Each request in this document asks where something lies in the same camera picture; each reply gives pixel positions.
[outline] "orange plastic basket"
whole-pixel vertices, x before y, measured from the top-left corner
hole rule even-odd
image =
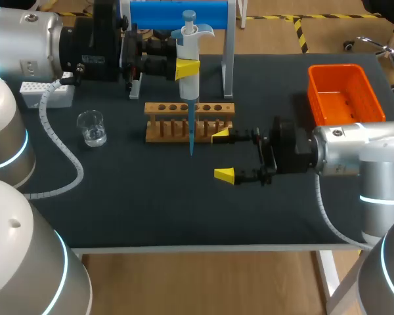
[[[317,126],[385,121],[363,69],[357,64],[308,69],[308,98]]]

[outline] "yellow black warning tape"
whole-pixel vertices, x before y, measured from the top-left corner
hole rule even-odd
[[[277,14],[277,15],[251,15],[247,20],[293,20],[294,18],[382,18],[380,14]]]
[[[299,46],[301,47],[302,53],[306,54],[306,53],[309,53],[309,50],[308,50],[307,41],[306,41],[305,36],[302,32],[301,21],[302,21],[302,19],[300,19],[300,18],[294,18],[294,26],[295,26],[297,38],[299,39]]]
[[[87,16],[91,17],[91,13],[80,13],[80,12],[56,12],[59,16]]]

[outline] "white cable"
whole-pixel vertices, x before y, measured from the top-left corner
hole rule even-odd
[[[344,236],[342,233],[340,233],[337,228],[334,227],[334,225],[331,223],[330,219],[327,217],[326,210],[324,208],[324,204],[322,203],[322,197],[321,197],[321,187],[320,187],[320,177],[318,174],[315,174],[315,194],[317,195],[317,203],[318,203],[318,208],[320,208],[320,212],[322,215],[322,218],[326,222],[327,226],[330,228],[330,230],[341,240],[345,241],[346,243],[349,243],[351,245],[360,247],[361,249],[365,251],[370,251],[373,246],[368,245],[366,243],[359,243],[357,241],[352,240],[351,238],[348,238],[347,236]]]
[[[57,90],[59,87],[61,87],[61,83],[60,80],[57,80],[51,83],[49,88],[42,94],[41,101],[39,102],[39,119],[41,120],[42,126],[44,127],[44,130],[47,133],[48,137],[50,137],[50,139],[56,144],[56,146],[73,163],[77,171],[77,177],[68,185],[56,190],[51,190],[50,192],[25,194],[25,198],[28,200],[43,199],[47,197],[57,196],[59,194],[62,194],[63,192],[68,192],[72,188],[76,187],[83,179],[83,167],[81,166],[81,163],[79,162],[77,157],[75,157],[74,154],[66,147],[66,145],[64,145],[64,143],[57,137],[57,135],[53,131],[53,128],[51,128],[50,123],[48,122],[48,118],[47,118],[48,99],[54,93],[54,91]]]

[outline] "white table leg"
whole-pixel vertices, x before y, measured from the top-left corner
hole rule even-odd
[[[316,251],[322,288],[328,300],[340,284],[332,251]]]
[[[350,271],[344,277],[338,288],[327,300],[328,315],[342,315],[356,301],[357,276],[368,252],[363,252]]]
[[[242,3],[242,12],[241,14],[241,28],[244,29],[245,28],[245,22],[247,20],[247,5],[248,5],[248,0],[243,0]]]

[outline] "blue pipette tip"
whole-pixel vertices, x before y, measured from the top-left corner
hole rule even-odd
[[[194,133],[190,134],[190,155],[192,156],[192,153],[194,151]]]

